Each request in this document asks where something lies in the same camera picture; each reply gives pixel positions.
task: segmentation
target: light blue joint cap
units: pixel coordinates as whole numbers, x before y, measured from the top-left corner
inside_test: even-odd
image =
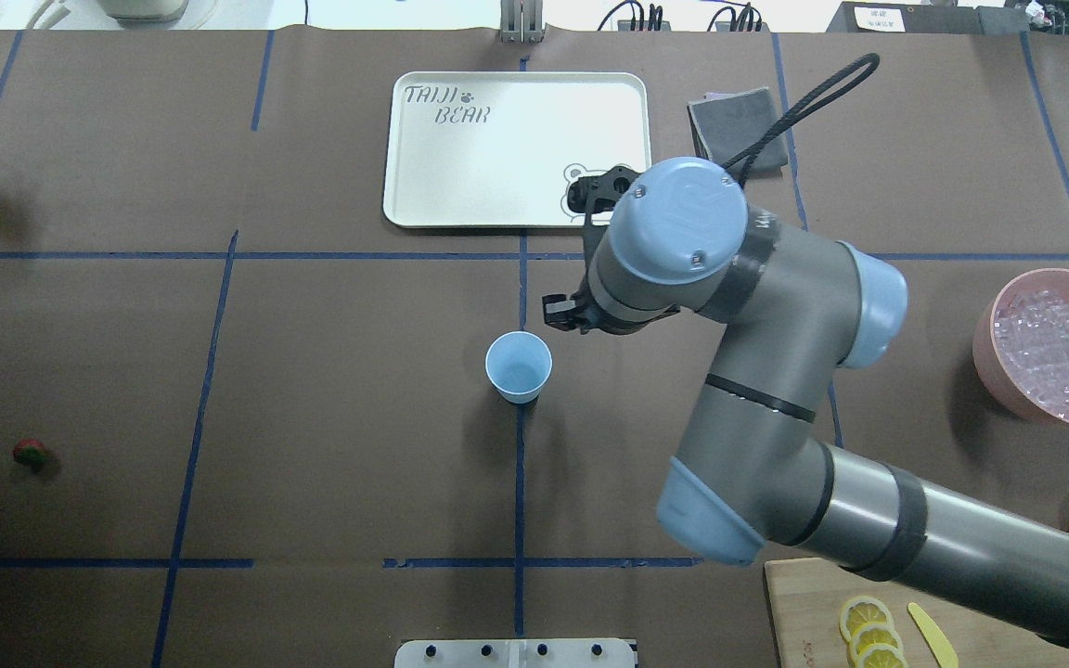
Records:
[[[669,158],[637,177],[607,232],[624,269],[654,284],[687,284],[724,269],[745,240],[737,181],[703,158]]]
[[[764,546],[764,538],[675,456],[657,521],[688,550],[733,566],[749,566]]]
[[[848,242],[840,244],[852,253],[861,279],[861,325],[856,326],[852,351],[840,361],[840,367],[864,369],[882,359],[889,342],[902,330],[910,294],[896,266],[862,253]]]

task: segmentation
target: paper cup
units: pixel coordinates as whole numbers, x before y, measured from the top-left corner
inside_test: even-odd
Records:
[[[529,403],[552,376],[552,351],[529,331],[502,333],[484,354],[484,373],[506,401]]]

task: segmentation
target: gray cloth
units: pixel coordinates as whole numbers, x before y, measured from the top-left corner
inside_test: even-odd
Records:
[[[768,88],[708,93],[703,100],[688,102],[686,110],[692,119],[696,155],[717,165],[749,147],[777,121]],[[775,171],[785,165],[786,147],[779,137],[761,150],[749,174]],[[734,165],[731,172],[740,177],[740,165]]]

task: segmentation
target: black cable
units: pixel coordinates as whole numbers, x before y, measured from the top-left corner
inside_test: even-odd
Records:
[[[761,17],[761,12],[759,12],[753,3],[730,3],[727,0],[708,1],[716,1],[716,3],[725,4],[724,7],[716,10],[716,13],[712,16],[712,21],[708,22],[708,32],[712,31],[712,26],[716,25],[716,20],[718,20],[721,14],[729,7],[742,9],[742,13],[740,13],[740,20],[738,20],[737,10],[730,10],[731,18],[728,21],[729,32],[761,32],[763,18]]]
[[[749,20],[754,17],[754,4],[745,3],[742,10],[742,20],[737,21],[737,32],[748,32]]]
[[[721,7],[718,10],[716,10],[716,13],[713,14],[713,16],[712,16],[712,20],[708,21],[708,30],[707,30],[707,32],[712,32],[712,26],[716,25],[716,18],[721,17],[721,14],[725,13],[726,10],[729,13],[733,14],[733,16],[731,16],[728,19],[728,29],[731,30],[731,27],[733,27],[733,24],[737,22],[737,9],[733,7],[733,5],[731,5],[731,4],[725,4],[724,7]]]
[[[781,133],[789,130],[794,123],[801,122],[801,120],[814,114],[815,111],[823,109],[823,107],[831,105],[832,102],[836,102],[837,98],[843,96],[849,92],[849,90],[856,88],[856,86],[861,84],[861,81],[865,81],[870,75],[872,75],[872,73],[877,72],[877,65],[879,64],[882,64],[882,57],[877,53],[865,53],[864,56],[858,57],[858,59],[853,60],[853,62],[849,63],[848,66],[845,66],[839,72],[835,73],[831,77],[827,77],[826,81],[823,81],[823,83],[820,83],[819,86],[816,86],[815,89],[811,89],[810,93],[803,95],[802,100],[795,102],[793,107],[787,109],[786,113],[781,114],[781,118],[777,119],[777,121],[770,126],[770,129],[764,131],[761,139],[756,140],[756,142],[748,149],[745,149],[742,152],[737,153],[733,157],[725,160],[724,164],[721,165],[722,168],[730,170],[731,166],[739,164],[742,159],[745,160],[745,165],[742,166],[742,176],[737,180],[738,185],[744,187],[745,180],[748,177],[749,169],[754,168],[756,157],[758,157],[762,149],[766,147],[766,144],[777,139],[777,137],[780,137]],[[850,74],[858,71],[861,67],[865,67],[865,72],[856,75],[856,79],[845,83],[842,88],[836,89],[832,94],[827,95],[827,97],[823,97],[822,100],[819,100],[819,97],[826,93],[827,90],[831,90],[834,86],[848,79]]]
[[[618,10],[626,4],[630,6],[632,16],[632,18],[630,18],[630,30],[637,30],[637,22],[639,22],[639,20],[646,20],[646,9],[642,7],[641,3],[638,3],[637,0],[621,0],[620,3],[617,3],[615,7],[609,10],[609,13],[605,14],[605,17],[601,19],[601,25],[597,26],[597,32],[605,30],[605,22],[613,17],[613,14],[616,14]]]

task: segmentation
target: lemon slice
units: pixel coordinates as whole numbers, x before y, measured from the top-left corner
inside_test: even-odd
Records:
[[[894,615],[874,596],[858,595],[845,601],[840,608],[840,637],[843,637],[843,642],[852,642],[856,631],[869,622],[888,624],[892,627]]]
[[[858,627],[852,635],[852,642],[848,643],[848,654],[855,661],[874,643],[886,643],[897,648],[898,654],[904,652],[902,636],[898,635],[897,630],[889,625],[889,622],[869,622]]]
[[[898,648],[887,643],[874,643],[856,657],[856,668],[910,668]]]

